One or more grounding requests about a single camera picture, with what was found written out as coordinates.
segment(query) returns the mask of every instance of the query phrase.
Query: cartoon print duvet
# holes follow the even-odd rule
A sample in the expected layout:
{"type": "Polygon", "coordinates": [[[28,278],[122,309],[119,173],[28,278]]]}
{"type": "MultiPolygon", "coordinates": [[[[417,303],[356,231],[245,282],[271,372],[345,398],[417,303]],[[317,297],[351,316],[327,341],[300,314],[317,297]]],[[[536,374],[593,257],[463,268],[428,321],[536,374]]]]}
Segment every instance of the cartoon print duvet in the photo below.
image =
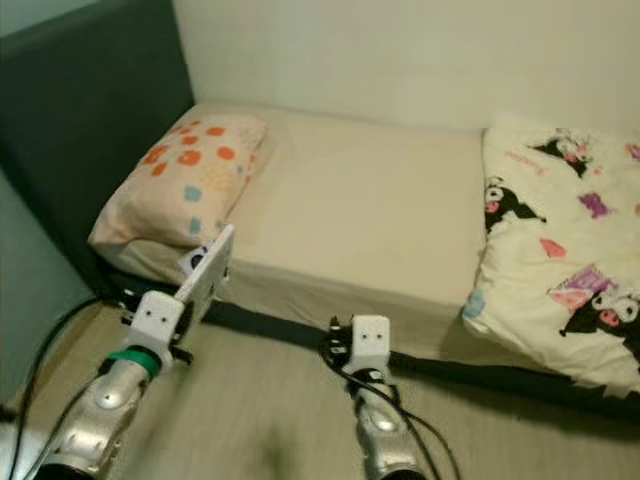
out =
{"type": "Polygon", "coordinates": [[[640,392],[640,135],[500,117],[472,332],[583,386],[640,392]]]}

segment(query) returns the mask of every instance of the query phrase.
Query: wire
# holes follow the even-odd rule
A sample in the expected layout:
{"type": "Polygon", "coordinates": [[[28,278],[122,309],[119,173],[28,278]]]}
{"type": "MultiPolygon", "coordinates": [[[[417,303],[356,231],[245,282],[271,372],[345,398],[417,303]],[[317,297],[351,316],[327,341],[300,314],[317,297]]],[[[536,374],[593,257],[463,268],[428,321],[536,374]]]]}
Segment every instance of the wire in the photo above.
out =
{"type": "Polygon", "coordinates": [[[49,331],[47,337],[44,339],[38,353],[36,355],[36,359],[31,365],[31,370],[29,372],[29,380],[27,382],[27,386],[24,390],[24,394],[22,396],[22,401],[20,403],[20,410],[18,412],[18,433],[16,435],[16,444],[15,449],[13,451],[13,459],[11,461],[11,469],[9,470],[8,480],[15,479],[15,473],[18,468],[18,463],[20,461],[20,450],[22,449],[22,437],[24,436],[24,430],[27,425],[27,418],[29,416],[29,408],[31,407],[31,401],[33,400],[33,393],[35,390],[35,386],[38,379],[38,373],[40,371],[40,367],[44,362],[44,359],[51,347],[53,341],[58,337],[60,332],[64,330],[64,328],[69,324],[71,320],[75,317],[75,315],[89,305],[93,305],[94,303],[98,303],[101,300],[99,298],[90,298],[85,300],[84,302],[79,303],[67,313],[62,315],[57,321],[56,325],[49,331]]]}
{"type": "Polygon", "coordinates": [[[40,453],[38,454],[38,457],[34,460],[34,462],[31,464],[31,468],[25,474],[24,480],[28,480],[29,478],[31,478],[31,475],[33,475],[35,473],[35,469],[44,460],[44,457],[46,456],[46,454],[48,453],[49,449],[51,448],[51,444],[53,443],[53,440],[56,438],[56,436],[60,432],[60,429],[62,428],[62,425],[64,424],[64,421],[67,419],[67,416],[69,415],[69,413],[71,413],[71,410],[76,405],[76,403],[78,403],[78,400],[80,400],[82,398],[82,396],[85,394],[85,392],[89,388],[89,385],[91,385],[91,382],[87,383],[84,387],[82,387],[78,391],[78,393],[76,393],[73,396],[73,398],[71,400],[69,400],[69,403],[67,403],[67,405],[64,407],[64,410],[62,411],[62,413],[58,417],[58,420],[56,420],[55,425],[51,429],[51,433],[49,434],[49,438],[47,438],[47,441],[45,442],[44,446],[40,450],[40,453]]]}
{"type": "Polygon", "coordinates": [[[424,444],[424,441],[422,440],[422,437],[420,437],[418,431],[416,430],[416,428],[413,425],[413,423],[411,422],[411,420],[414,420],[414,421],[420,423],[421,425],[423,425],[424,427],[426,427],[436,437],[438,442],[440,442],[440,444],[444,447],[445,451],[447,452],[447,456],[449,457],[449,461],[451,462],[451,465],[453,467],[456,480],[462,480],[462,475],[460,473],[460,468],[458,466],[458,461],[456,460],[456,457],[455,457],[455,455],[453,453],[453,450],[451,449],[451,447],[449,446],[449,444],[445,440],[445,438],[442,435],[442,433],[440,433],[440,431],[438,431],[438,429],[436,427],[431,425],[426,420],[424,420],[424,419],[418,417],[417,415],[409,412],[408,410],[405,410],[404,408],[402,408],[389,395],[387,395],[384,392],[378,390],[377,388],[369,385],[368,383],[363,382],[362,380],[354,377],[353,375],[350,375],[350,374],[348,374],[346,372],[343,372],[340,368],[336,367],[333,364],[332,358],[329,355],[329,348],[328,347],[329,347],[328,339],[325,338],[320,344],[320,356],[322,357],[324,363],[334,373],[336,373],[340,377],[344,378],[348,382],[352,382],[352,383],[358,385],[360,388],[364,388],[365,390],[368,390],[369,392],[379,396],[380,398],[385,400],[389,405],[391,405],[396,410],[396,412],[398,412],[398,414],[402,417],[402,419],[404,420],[405,424],[407,425],[407,428],[409,429],[409,432],[413,435],[416,443],[418,444],[418,448],[420,449],[420,451],[421,451],[422,455],[424,456],[427,464],[429,465],[429,468],[432,470],[433,475],[435,477],[435,480],[441,480],[442,479],[442,477],[440,475],[440,471],[436,467],[436,464],[433,461],[433,458],[432,458],[431,454],[429,453],[429,450],[427,449],[426,445],[424,444]]]}

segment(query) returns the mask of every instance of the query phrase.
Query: bed frame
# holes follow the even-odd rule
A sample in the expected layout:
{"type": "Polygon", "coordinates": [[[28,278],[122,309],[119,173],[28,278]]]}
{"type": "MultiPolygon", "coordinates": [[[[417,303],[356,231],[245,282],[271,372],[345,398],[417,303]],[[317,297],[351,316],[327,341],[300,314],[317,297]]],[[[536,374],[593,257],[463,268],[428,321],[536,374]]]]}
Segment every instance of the bed frame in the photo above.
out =
{"type": "MultiPolygon", "coordinates": [[[[86,239],[103,204],[193,94],[171,0],[103,0],[2,39],[0,165],[99,295],[172,291],[114,270],[86,239]]],[[[315,348],[316,328],[217,304],[207,318],[315,348]]],[[[393,354],[392,365],[640,423],[640,395],[602,398],[562,376],[393,354]]]]}

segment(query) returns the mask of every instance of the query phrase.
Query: wooden floor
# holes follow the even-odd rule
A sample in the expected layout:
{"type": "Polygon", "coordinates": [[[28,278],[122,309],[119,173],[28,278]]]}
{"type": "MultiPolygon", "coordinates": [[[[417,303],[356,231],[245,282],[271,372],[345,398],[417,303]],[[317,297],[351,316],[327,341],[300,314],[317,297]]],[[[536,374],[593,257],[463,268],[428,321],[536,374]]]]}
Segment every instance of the wooden floor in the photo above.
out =
{"type": "MultiPolygon", "coordinates": [[[[51,425],[125,333],[104,308],[39,395],[34,430],[51,425]]],[[[349,397],[314,352],[211,325],[191,343],[195,363],[149,389],[110,479],[364,480],[349,397]]],[[[467,480],[640,475],[639,427],[426,377],[397,380],[406,407],[449,439],[467,480]]]]}

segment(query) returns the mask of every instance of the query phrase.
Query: gray headboard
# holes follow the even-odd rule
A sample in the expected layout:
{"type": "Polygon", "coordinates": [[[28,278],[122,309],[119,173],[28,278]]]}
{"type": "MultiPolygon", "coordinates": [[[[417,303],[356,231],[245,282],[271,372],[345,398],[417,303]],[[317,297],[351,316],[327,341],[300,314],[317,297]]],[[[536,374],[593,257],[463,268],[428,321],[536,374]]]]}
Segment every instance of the gray headboard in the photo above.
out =
{"type": "Polygon", "coordinates": [[[193,104],[171,0],[103,0],[3,38],[0,53],[0,165],[83,279],[112,294],[118,274],[87,236],[193,104]]]}

